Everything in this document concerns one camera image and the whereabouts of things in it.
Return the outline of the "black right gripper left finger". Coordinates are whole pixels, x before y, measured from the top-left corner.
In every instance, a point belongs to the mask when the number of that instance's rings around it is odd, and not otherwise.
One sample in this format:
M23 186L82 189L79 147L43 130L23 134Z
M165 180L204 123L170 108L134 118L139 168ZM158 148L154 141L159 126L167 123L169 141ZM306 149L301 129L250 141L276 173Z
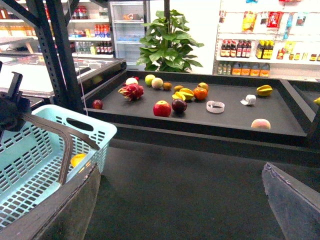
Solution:
M0 232L2 240L82 240L100 187L97 165L74 176L50 197Z

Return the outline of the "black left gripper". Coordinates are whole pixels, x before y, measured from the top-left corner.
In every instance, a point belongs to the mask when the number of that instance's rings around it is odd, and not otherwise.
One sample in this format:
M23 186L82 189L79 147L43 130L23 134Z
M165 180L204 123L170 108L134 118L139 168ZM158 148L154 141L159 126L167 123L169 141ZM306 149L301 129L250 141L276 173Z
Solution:
M23 75L12 72L13 78L8 92L0 92L0 138L5 131L18 132L26 121L22 114L31 113L30 100L22 97L20 85Z

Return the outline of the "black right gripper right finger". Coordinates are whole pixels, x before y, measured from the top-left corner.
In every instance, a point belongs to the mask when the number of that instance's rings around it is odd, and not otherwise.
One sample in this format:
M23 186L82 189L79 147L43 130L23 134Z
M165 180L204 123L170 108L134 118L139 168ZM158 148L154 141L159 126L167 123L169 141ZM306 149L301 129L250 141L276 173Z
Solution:
M320 238L320 193L267 162L261 173L269 206L287 240Z

